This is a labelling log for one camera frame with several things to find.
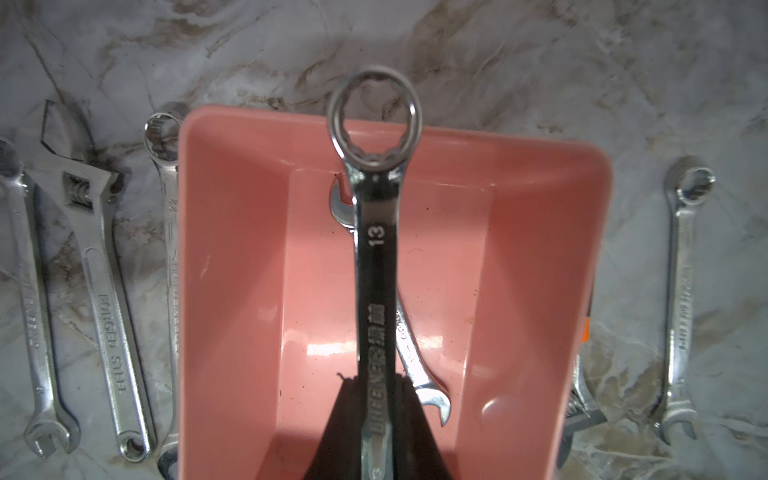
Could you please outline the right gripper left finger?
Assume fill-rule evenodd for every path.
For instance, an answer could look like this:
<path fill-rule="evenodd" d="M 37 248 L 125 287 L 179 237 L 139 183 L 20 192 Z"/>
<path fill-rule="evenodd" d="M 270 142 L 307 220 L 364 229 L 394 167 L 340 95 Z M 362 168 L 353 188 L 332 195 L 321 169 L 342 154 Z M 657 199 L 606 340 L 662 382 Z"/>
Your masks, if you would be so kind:
<path fill-rule="evenodd" d="M 342 378 L 320 443 L 304 479 L 361 478 L 361 388 L 358 378 Z"/>

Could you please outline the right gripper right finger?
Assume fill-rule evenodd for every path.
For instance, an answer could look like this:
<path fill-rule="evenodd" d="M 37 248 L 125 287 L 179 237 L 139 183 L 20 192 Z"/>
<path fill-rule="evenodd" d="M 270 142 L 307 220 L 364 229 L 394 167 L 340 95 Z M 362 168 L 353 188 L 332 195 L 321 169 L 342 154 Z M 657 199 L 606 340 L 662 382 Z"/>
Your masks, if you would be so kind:
<path fill-rule="evenodd" d="M 451 479 L 411 380 L 395 379 L 394 478 Z"/>

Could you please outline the short silver open-end wrench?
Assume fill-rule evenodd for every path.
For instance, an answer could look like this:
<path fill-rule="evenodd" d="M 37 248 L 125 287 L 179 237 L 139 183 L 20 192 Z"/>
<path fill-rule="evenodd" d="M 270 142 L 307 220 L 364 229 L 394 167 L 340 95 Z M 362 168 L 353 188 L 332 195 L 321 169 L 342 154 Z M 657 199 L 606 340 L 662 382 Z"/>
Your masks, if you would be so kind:
<path fill-rule="evenodd" d="M 337 223 L 353 235 L 355 231 L 353 207 L 342 200 L 338 178 L 334 179 L 330 189 L 329 207 Z M 452 411 L 448 390 L 432 375 L 420 353 L 400 292 L 397 292 L 396 297 L 396 331 L 397 351 L 406 375 L 412 381 L 421 404 L 436 407 L 439 411 L 440 424 L 445 427 Z"/>

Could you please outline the orange handled adjustable wrench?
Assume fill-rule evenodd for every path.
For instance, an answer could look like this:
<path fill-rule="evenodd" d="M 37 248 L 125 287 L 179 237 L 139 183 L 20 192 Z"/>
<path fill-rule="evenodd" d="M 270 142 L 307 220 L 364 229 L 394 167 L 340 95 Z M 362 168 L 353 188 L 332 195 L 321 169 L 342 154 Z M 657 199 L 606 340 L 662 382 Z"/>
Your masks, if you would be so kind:
<path fill-rule="evenodd" d="M 593 398 L 587 385 L 580 352 L 575 357 L 572 389 L 566 408 L 566 419 L 556 460 L 556 468 L 560 470 L 566 463 L 577 432 L 603 424 L 607 421 L 598 403 Z"/>

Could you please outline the medium silver combination wrench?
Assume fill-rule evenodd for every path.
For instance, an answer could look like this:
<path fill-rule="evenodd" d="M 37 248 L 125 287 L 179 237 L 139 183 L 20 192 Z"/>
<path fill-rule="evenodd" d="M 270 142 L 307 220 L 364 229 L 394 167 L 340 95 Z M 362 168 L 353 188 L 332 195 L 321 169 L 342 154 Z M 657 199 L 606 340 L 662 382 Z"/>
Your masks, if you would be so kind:
<path fill-rule="evenodd" d="M 72 453 L 80 443 L 80 428 L 62 404 L 59 392 L 35 221 L 36 184 L 6 138 L 1 139 L 1 185 L 9 202 L 17 252 L 17 278 L 34 395 L 34 411 L 24 439 L 34 454 L 47 459 L 58 450 Z"/>

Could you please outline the small silver combination wrench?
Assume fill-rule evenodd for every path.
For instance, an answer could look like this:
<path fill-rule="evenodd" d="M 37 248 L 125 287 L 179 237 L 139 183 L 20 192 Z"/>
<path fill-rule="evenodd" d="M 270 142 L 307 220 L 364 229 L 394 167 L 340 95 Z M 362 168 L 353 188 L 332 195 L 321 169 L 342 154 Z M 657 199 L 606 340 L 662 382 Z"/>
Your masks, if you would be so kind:
<path fill-rule="evenodd" d="M 386 82 L 403 99 L 406 127 L 398 143 L 367 152 L 345 129 L 345 106 L 366 82 Z M 353 203 L 357 324 L 357 379 L 360 390 L 360 468 L 363 479 L 395 479 L 398 412 L 396 299 L 398 223 L 407 166 L 420 140 L 421 106 L 413 85 L 399 72 L 367 66 L 352 73 L 332 93 L 328 130 L 346 171 Z"/>

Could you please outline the large silver combination wrench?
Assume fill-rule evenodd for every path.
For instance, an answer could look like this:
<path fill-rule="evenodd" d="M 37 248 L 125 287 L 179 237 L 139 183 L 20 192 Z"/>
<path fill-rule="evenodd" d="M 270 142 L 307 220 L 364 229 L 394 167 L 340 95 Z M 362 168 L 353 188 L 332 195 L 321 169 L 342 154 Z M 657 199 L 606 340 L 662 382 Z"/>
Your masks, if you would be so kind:
<path fill-rule="evenodd" d="M 164 479 L 176 479 L 179 461 L 179 276 L 178 276 L 178 134 L 189 108 L 168 102 L 153 112 L 144 126 L 144 146 L 161 182 L 166 246 L 172 419 L 159 449 L 157 468 Z"/>

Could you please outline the long silver combination wrench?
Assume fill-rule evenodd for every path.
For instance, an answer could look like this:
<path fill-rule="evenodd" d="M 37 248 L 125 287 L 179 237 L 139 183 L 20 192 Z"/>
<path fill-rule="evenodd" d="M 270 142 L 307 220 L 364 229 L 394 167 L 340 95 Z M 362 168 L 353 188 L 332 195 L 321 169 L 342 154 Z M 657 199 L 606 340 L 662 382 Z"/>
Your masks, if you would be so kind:
<path fill-rule="evenodd" d="M 44 100 L 22 120 L 15 143 L 32 180 L 74 233 L 95 321 L 120 456 L 146 461 L 156 435 L 113 238 L 128 176 L 91 158 L 89 131 L 62 103 Z"/>

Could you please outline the smallest silver combination wrench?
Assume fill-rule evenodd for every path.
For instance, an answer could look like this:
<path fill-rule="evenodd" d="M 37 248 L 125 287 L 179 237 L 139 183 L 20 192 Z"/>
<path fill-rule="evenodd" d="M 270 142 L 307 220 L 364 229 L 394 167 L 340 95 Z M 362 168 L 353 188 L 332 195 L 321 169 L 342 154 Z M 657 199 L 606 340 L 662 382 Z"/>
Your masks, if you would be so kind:
<path fill-rule="evenodd" d="M 715 182 L 712 169 L 694 156 L 684 156 L 673 163 L 663 182 L 670 209 L 665 377 L 650 421 L 659 439 L 667 445 L 676 425 L 689 438 L 697 438 L 697 411 L 686 383 L 693 341 L 695 219 Z"/>

